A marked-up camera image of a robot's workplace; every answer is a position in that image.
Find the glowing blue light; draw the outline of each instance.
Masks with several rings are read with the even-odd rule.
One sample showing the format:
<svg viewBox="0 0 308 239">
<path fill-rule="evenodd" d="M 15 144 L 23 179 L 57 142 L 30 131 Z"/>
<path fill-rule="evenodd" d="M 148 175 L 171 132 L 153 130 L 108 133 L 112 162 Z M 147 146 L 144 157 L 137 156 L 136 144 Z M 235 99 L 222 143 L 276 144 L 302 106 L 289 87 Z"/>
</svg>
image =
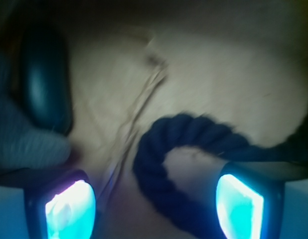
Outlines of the glowing blue light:
<svg viewBox="0 0 308 239">
<path fill-rule="evenodd" d="M 216 189 L 220 226 L 229 239 L 259 239 L 264 197 L 231 174 L 220 177 Z"/>
<path fill-rule="evenodd" d="M 83 180 L 75 182 L 45 205 L 48 239 L 89 239 L 95 210 L 91 185 Z"/>
</svg>

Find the navy rope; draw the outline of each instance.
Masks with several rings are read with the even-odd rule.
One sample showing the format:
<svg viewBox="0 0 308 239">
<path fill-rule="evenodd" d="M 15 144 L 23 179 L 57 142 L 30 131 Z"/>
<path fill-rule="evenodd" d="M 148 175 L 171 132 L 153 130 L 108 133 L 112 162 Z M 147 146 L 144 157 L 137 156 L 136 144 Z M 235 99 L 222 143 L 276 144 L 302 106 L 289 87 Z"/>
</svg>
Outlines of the navy rope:
<svg viewBox="0 0 308 239">
<path fill-rule="evenodd" d="M 167 178 L 165 155 L 185 145 L 231 161 L 308 161 L 308 115 L 294 134 L 273 148 L 251 145 L 226 125 L 186 114 L 160 118 L 142 136 L 133 165 L 142 193 L 180 229 L 202 239 L 226 238 L 216 210 L 190 200 Z"/>
</svg>

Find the blue led light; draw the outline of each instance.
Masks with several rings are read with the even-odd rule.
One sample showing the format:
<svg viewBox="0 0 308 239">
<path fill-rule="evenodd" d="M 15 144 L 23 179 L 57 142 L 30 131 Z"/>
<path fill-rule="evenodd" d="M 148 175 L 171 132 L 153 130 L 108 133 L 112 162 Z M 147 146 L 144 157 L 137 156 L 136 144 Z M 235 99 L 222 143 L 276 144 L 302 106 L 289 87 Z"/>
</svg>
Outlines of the blue led light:
<svg viewBox="0 0 308 239">
<path fill-rule="evenodd" d="M 89 239 L 95 210 L 91 185 L 83 180 L 75 182 L 45 205 L 48 239 Z"/>
<path fill-rule="evenodd" d="M 216 189 L 220 226 L 229 239 L 259 239 L 264 197 L 231 174 L 220 177 Z"/>
</svg>

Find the gray knit fabric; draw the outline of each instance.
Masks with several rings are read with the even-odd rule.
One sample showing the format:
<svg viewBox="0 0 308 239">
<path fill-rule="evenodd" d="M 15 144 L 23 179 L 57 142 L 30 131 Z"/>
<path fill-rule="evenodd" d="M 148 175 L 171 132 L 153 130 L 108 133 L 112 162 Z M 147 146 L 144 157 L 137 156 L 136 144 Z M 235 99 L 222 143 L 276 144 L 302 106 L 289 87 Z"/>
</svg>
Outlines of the gray knit fabric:
<svg viewBox="0 0 308 239">
<path fill-rule="evenodd" d="M 67 138 L 35 128 L 8 95 L 10 63 L 0 53 L 0 168 L 45 168 L 69 157 Z"/>
</svg>

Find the twisted rope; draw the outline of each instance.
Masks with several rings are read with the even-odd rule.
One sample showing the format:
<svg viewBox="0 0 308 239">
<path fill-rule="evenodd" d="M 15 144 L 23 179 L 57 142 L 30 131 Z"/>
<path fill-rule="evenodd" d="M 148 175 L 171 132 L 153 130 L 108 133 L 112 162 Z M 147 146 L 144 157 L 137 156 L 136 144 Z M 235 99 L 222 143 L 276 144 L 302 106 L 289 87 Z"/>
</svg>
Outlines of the twisted rope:
<svg viewBox="0 0 308 239">
<path fill-rule="evenodd" d="M 189 199 L 167 178 L 162 163 L 175 147 L 195 146 L 231 161 L 308 161 L 308 115 L 285 143 L 273 148 L 251 145 L 224 124 L 206 117 L 179 114 L 153 123 L 140 142 L 133 172 L 142 193 L 182 230 L 202 239 L 226 238 L 215 210 Z M 297 153 L 301 158 L 293 158 Z"/>
</svg>

